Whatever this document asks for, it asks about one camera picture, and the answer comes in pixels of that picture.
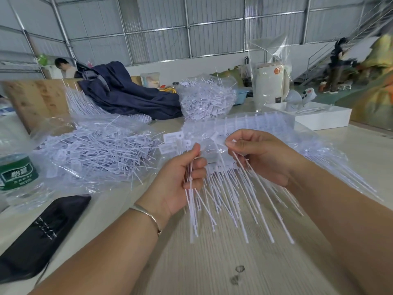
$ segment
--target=table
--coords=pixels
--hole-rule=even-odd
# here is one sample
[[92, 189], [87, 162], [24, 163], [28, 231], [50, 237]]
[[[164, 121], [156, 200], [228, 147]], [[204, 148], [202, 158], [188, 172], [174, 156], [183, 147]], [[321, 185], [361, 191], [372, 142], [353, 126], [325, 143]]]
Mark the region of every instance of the table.
[[[231, 113], [241, 111], [253, 111], [252, 99], [234, 107]], [[158, 121], [153, 127], [171, 132], [179, 130], [182, 123], [182, 118], [178, 118]], [[321, 130], [318, 134], [345, 152], [352, 168], [379, 190], [386, 206], [393, 208], [390, 188], [392, 138], [353, 125]], [[130, 192], [129, 185], [122, 184], [108, 191], [105, 197], [94, 198], [52, 258], [44, 278], [130, 207], [147, 185]], [[0, 254], [46, 207], [7, 218], [7, 221], [0, 214]], [[294, 245], [289, 243], [268, 206], [265, 217], [276, 239], [274, 244], [270, 243], [264, 228], [256, 225], [246, 211], [242, 214], [249, 244], [245, 243], [241, 229], [235, 228], [226, 214], [218, 218], [215, 233], [211, 231], [208, 218], [202, 216], [200, 236], [190, 244], [188, 214], [181, 211], [163, 231], [132, 294], [361, 294], [312, 221], [291, 208], [278, 206], [278, 209], [295, 239]], [[245, 271], [240, 275], [239, 285], [233, 285], [231, 278], [240, 265]], [[25, 295], [36, 280], [37, 277], [0, 285], [0, 295]]]

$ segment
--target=left hand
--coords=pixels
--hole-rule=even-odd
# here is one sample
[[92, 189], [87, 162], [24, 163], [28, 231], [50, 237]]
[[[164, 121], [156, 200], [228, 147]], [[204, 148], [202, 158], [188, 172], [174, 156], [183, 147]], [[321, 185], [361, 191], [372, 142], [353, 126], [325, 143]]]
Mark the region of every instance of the left hand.
[[187, 204], [185, 189], [190, 183], [184, 183], [186, 168], [193, 162], [192, 188], [200, 190], [203, 187], [203, 178], [206, 177], [204, 168], [208, 162], [200, 157], [200, 145], [194, 147], [165, 163], [147, 191], [136, 201], [136, 204], [149, 211], [159, 223], [161, 229], [165, 227], [170, 217]]

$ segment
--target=pile of plastic seal tags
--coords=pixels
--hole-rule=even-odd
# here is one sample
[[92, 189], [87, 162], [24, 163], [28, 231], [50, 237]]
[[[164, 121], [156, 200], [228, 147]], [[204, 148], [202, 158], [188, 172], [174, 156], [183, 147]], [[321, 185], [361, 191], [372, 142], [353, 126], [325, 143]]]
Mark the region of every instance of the pile of plastic seal tags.
[[57, 186], [91, 190], [106, 181], [142, 183], [155, 172], [161, 134], [129, 116], [102, 114], [50, 118], [32, 139], [34, 154], [54, 165], [47, 177]]
[[182, 131], [168, 134], [169, 137], [164, 135], [165, 143], [160, 145], [160, 150], [170, 157], [190, 149], [197, 142], [201, 145], [201, 156], [208, 160], [208, 175], [202, 191], [200, 193], [192, 189], [186, 191], [190, 211], [191, 242], [194, 237], [198, 236], [199, 211], [203, 209], [209, 215], [213, 231], [218, 224], [219, 213], [228, 213], [233, 224], [242, 229], [248, 243], [248, 235], [241, 214], [248, 208], [255, 223], [262, 222], [269, 239], [274, 243], [274, 236], [257, 198], [255, 186], [259, 186], [289, 241], [294, 243], [276, 205], [288, 208], [287, 204], [289, 204], [300, 215], [303, 215], [295, 197], [286, 188], [259, 176], [251, 165], [248, 164], [248, 168], [239, 167], [238, 161], [228, 154], [225, 139], [241, 128], [262, 130], [275, 135], [352, 188], [367, 196], [380, 199], [375, 189], [348, 166], [348, 159], [344, 153], [335, 149], [331, 143], [321, 140], [316, 133], [295, 122], [290, 115], [280, 112], [242, 113], [224, 118], [188, 121], [184, 123]]
[[226, 115], [236, 101], [237, 82], [233, 77], [199, 76], [176, 88], [185, 120]]
[[[72, 116], [94, 116], [100, 114], [109, 114], [94, 103], [83, 91], [78, 91], [70, 87], [65, 87], [68, 111]], [[152, 118], [144, 113], [135, 113], [130, 115], [132, 119], [138, 122], [149, 124]]]

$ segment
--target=white box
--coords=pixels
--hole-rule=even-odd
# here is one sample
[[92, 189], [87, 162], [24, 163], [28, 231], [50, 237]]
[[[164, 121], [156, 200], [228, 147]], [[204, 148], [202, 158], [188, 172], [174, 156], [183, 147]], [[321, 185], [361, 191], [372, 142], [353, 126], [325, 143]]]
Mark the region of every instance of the white box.
[[323, 103], [309, 102], [302, 109], [311, 109], [316, 107], [328, 108], [329, 111], [318, 111], [311, 113], [296, 114], [296, 112], [286, 112], [285, 107], [287, 103], [273, 103], [266, 104], [266, 107], [275, 109], [277, 111], [295, 116], [295, 121], [303, 124], [311, 130], [320, 130], [336, 127], [344, 127], [349, 123], [352, 109], [331, 106]]

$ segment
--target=silver bangle bracelet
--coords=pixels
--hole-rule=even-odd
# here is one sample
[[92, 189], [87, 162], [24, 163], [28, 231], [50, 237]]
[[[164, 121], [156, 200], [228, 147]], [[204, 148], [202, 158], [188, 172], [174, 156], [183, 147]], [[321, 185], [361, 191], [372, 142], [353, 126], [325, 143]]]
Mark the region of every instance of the silver bangle bracelet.
[[160, 236], [162, 230], [161, 230], [160, 226], [158, 225], [158, 222], [156, 221], [156, 219], [154, 218], [153, 215], [151, 215], [145, 208], [143, 208], [142, 206], [140, 206], [138, 204], [132, 205], [132, 207], [130, 207], [130, 209], [134, 209], [136, 211], [145, 213], [147, 216], [150, 216], [150, 218], [156, 223], [156, 225], [157, 225], [157, 234], [158, 234], [158, 236]]

